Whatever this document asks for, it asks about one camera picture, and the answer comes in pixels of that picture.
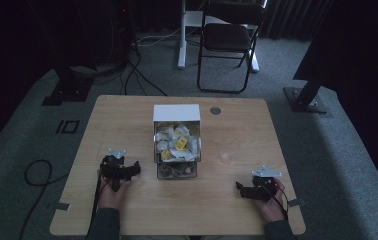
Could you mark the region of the black slanted stand with base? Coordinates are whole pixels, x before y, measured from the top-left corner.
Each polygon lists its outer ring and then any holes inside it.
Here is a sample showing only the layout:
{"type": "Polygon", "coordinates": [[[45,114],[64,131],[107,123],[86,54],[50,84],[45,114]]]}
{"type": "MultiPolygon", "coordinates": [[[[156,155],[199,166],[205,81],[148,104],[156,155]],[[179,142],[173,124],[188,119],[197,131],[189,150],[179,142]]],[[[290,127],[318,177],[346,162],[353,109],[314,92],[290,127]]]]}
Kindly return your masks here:
{"type": "Polygon", "coordinates": [[[303,88],[285,87],[283,92],[293,112],[317,113],[325,115],[328,109],[318,97],[322,86],[320,80],[309,80],[303,88]]]}

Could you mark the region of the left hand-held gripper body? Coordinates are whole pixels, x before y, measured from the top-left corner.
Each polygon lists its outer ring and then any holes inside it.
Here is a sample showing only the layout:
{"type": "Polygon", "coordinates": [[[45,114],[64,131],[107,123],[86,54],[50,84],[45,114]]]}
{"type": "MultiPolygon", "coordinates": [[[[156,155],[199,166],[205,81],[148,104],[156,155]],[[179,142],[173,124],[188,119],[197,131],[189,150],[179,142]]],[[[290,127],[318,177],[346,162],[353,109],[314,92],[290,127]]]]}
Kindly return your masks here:
{"type": "Polygon", "coordinates": [[[125,167],[125,150],[114,150],[109,148],[109,155],[106,155],[101,164],[100,172],[103,177],[110,181],[110,186],[114,191],[120,189],[121,181],[123,179],[123,172],[125,170],[135,169],[134,166],[125,167]]]}

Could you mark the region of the person's left hand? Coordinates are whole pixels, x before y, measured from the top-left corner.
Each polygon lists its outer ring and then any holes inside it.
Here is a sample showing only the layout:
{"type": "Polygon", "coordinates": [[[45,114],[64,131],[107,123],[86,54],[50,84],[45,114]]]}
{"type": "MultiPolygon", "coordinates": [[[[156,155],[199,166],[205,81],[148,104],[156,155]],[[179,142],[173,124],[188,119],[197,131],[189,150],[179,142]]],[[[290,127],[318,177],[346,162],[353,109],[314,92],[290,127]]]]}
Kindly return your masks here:
{"type": "Polygon", "coordinates": [[[132,185],[131,181],[125,181],[121,184],[120,189],[114,191],[110,186],[110,181],[105,177],[101,177],[101,189],[98,195],[98,208],[112,208],[120,210],[125,201],[127,189],[132,185]]]}

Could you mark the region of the dark curtain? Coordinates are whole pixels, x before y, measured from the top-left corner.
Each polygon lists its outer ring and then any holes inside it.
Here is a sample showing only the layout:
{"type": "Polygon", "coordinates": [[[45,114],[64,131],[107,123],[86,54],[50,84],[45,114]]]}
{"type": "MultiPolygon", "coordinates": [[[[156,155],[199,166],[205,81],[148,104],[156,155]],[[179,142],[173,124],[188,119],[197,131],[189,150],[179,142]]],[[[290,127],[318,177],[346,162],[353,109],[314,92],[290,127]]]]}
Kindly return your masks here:
{"type": "Polygon", "coordinates": [[[267,0],[261,36],[310,41],[333,0],[267,0]]]}

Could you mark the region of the black folding chair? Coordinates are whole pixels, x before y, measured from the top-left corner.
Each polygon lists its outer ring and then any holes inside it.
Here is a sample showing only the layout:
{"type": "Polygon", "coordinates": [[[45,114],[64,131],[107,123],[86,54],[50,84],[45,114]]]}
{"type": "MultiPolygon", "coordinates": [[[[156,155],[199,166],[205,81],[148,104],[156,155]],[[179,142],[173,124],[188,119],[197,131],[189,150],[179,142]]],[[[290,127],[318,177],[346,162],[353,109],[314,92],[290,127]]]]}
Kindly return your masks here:
{"type": "Polygon", "coordinates": [[[249,81],[257,39],[266,16],[265,3],[208,0],[202,11],[198,51],[197,87],[204,92],[239,94],[249,81]],[[204,58],[247,60],[247,70],[240,89],[211,89],[201,85],[204,58]]]}

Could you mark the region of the white desk frame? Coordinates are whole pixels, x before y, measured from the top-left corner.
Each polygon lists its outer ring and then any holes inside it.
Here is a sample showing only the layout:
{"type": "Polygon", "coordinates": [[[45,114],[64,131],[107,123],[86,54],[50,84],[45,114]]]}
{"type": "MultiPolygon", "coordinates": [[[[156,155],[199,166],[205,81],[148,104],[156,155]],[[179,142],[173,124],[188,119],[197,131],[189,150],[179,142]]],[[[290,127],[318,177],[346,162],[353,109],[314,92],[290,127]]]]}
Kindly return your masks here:
{"type": "MultiPolygon", "coordinates": [[[[187,49],[187,40],[186,36],[188,33],[186,32],[187,27],[192,28],[199,28],[201,27],[202,22],[202,6],[198,7],[196,10],[187,10],[186,9],[186,1],[187,0],[180,0],[181,2],[181,26],[180,26],[180,48],[179,48],[179,55],[178,55],[178,69],[184,69],[186,66],[186,49],[187,49]]],[[[250,0],[250,2],[259,3],[264,9],[268,5],[268,0],[250,0]]],[[[228,22],[219,20],[215,17],[207,17],[207,23],[225,23],[228,22]]],[[[258,64],[256,54],[251,51],[250,56],[252,55],[253,60],[251,64],[251,69],[254,73],[257,73],[260,70],[260,66],[258,64]]]]}

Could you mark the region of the clear drawer with dark contents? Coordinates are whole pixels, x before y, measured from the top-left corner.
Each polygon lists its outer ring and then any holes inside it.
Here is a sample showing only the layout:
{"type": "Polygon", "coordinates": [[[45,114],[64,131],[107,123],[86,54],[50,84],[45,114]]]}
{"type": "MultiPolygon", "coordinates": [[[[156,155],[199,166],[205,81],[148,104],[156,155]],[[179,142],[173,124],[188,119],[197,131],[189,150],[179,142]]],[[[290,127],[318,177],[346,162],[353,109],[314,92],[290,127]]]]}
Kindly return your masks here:
{"type": "Polygon", "coordinates": [[[164,162],[157,164],[158,179],[186,179],[197,177],[196,162],[164,162]]]}

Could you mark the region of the person's right hand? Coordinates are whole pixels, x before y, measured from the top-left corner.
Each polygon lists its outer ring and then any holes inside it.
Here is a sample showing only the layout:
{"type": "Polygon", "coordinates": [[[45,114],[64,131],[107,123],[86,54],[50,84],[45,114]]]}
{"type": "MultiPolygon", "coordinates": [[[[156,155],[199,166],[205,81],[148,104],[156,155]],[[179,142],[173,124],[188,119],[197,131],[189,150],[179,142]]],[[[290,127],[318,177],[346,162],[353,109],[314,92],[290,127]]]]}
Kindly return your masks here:
{"type": "Polygon", "coordinates": [[[268,202],[263,202],[261,200],[253,201],[266,223],[287,219],[282,199],[285,186],[278,179],[274,179],[274,182],[278,190],[268,202]]]}

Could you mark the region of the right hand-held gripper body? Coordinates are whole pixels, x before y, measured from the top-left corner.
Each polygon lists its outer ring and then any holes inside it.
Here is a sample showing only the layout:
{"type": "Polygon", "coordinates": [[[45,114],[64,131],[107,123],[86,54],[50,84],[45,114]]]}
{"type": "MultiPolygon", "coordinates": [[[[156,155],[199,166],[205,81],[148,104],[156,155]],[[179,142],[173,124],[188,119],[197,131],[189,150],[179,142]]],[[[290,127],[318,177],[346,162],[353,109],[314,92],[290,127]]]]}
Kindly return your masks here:
{"type": "Polygon", "coordinates": [[[252,171],[252,186],[243,187],[245,198],[268,202],[277,192],[274,179],[282,173],[267,166],[252,171]]]}

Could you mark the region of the black stand with flat base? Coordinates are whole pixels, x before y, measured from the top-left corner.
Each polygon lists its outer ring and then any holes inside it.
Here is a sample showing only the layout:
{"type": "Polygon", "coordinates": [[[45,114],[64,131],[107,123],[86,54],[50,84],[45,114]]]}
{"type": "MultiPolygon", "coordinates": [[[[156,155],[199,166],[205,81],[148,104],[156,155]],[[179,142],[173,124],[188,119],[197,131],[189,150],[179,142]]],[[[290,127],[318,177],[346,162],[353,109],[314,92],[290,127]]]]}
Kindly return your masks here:
{"type": "Polygon", "coordinates": [[[42,9],[59,77],[43,103],[83,102],[97,77],[126,65],[133,40],[129,0],[44,0],[42,9]]]}

